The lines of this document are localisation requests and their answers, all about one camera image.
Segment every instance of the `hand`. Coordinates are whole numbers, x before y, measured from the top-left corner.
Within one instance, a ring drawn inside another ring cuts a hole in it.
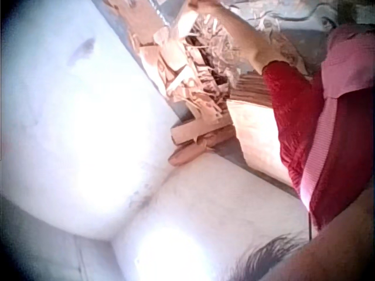
[[[197,13],[213,14],[217,9],[221,8],[219,0],[192,0],[189,7]]]

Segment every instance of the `hair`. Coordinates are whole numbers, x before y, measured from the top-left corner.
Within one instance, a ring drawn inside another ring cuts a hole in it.
[[[250,253],[246,262],[239,261],[228,281],[259,281],[304,242],[286,235],[278,236]]]

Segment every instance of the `person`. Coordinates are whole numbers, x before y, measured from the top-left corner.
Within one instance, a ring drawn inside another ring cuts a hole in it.
[[[374,258],[374,26],[334,29],[326,59],[310,83],[218,1],[200,0],[190,7],[217,18],[241,56],[263,76],[278,127],[281,161],[319,232],[285,260],[298,247],[285,237],[271,241],[250,255],[231,280],[357,280]],[[275,267],[262,268],[259,274],[255,268],[267,256],[264,253],[274,257]]]

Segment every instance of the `sleeve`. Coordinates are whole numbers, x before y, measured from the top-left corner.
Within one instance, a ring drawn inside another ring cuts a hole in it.
[[[281,61],[267,65],[262,74],[271,94],[281,162],[297,189],[324,105],[321,80],[311,84],[295,67]]]

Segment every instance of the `pink cloth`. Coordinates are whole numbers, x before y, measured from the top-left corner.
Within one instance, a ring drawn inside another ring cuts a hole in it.
[[[338,98],[374,86],[375,36],[367,26],[342,26],[332,32],[322,63],[325,105],[302,175],[301,200],[310,211],[335,128]]]

